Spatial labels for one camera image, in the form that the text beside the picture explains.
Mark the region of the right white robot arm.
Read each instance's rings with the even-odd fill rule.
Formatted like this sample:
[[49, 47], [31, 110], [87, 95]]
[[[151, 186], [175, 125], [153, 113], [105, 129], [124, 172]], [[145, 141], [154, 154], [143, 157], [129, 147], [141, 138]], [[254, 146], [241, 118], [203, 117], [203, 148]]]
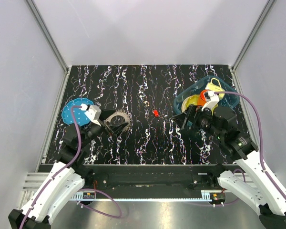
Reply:
[[190, 105], [185, 112], [172, 117], [183, 129], [201, 129], [219, 141], [224, 153], [246, 172], [255, 184], [251, 187], [221, 165], [208, 173], [207, 184], [212, 189], [226, 189], [246, 203], [258, 215], [267, 229], [286, 229], [286, 188], [260, 160], [260, 153], [250, 136], [237, 128], [236, 115], [224, 106], [211, 111]]

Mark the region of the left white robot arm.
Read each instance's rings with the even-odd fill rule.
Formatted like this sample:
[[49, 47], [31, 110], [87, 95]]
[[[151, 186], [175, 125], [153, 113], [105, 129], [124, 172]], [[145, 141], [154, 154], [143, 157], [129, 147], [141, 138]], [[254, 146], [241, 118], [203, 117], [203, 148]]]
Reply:
[[102, 133], [119, 136], [132, 123], [123, 110], [101, 110], [92, 104], [69, 106], [62, 117], [67, 127], [61, 153], [33, 197], [10, 212], [13, 229], [50, 229], [70, 199], [94, 185], [93, 170], [83, 162], [84, 148]]

